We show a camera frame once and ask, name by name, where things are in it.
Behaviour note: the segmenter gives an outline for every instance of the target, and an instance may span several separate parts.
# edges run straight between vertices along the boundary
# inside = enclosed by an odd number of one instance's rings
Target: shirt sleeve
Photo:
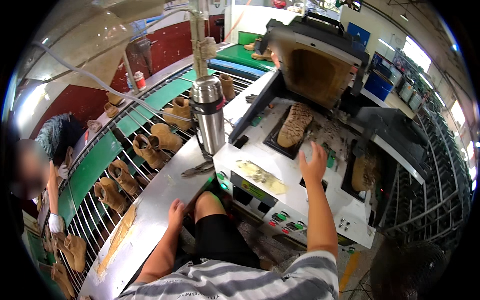
[[[328,251],[307,252],[297,258],[283,273],[283,278],[307,280],[319,289],[327,289],[338,299],[336,259]]]
[[[135,298],[135,292],[141,286],[145,285],[143,282],[132,283],[126,290],[124,290],[115,300],[138,300]]]

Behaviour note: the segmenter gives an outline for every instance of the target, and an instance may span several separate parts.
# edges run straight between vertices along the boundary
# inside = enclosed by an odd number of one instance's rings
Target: glove
[[[52,233],[59,233],[65,230],[61,216],[52,213],[50,213],[50,217],[48,217],[48,227]]]
[[[60,177],[62,177],[63,179],[67,179],[68,178],[68,168],[67,168],[67,165],[65,163],[63,163],[60,168],[59,168],[59,175]]]

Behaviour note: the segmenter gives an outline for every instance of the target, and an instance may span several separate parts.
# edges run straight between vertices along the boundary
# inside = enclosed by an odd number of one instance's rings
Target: worker's left hand
[[[168,211],[168,227],[180,231],[183,222],[183,202],[179,198],[175,199],[170,205]]]
[[[67,168],[67,165],[65,163],[63,163],[60,168],[59,168],[59,175],[60,177],[62,177],[63,179],[67,179],[68,178],[68,168]]]

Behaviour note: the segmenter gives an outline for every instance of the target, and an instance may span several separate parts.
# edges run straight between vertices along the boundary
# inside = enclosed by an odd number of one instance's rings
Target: black tray
[[[275,151],[285,155],[286,157],[290,159],[295,159],[297,156],[300,146],[303,143],[303,140],[305,139],[305,136],[307,135],[307,132],[311,129],[312,122],[308,124],[307,128],[305,128],[305,131],[303,132],[303,137],[296,143],[295,145],[284,148],[280,146],[277,142],[276,139],[278,137],[278,133],[280,132],[280,128],[282,128],[283,123],[288,117],[288,113],[290,112],[290,108],[292,106],[288,107],[288,109],[285,111],[283,116],[280,118],[278,123],[275,125],[275,127],[272,129],[272,131],[268,134],[267,138],[264,140],[264,144],[269,146],[270,148],[274,149]]]

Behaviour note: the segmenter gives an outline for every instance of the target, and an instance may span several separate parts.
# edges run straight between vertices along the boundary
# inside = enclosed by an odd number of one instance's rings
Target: striped shirt
[[[336,260],[326,251],[308,252],[281,275],[218,260],[189,262],[154,282],[130,285],[117,299],[338,300]]]

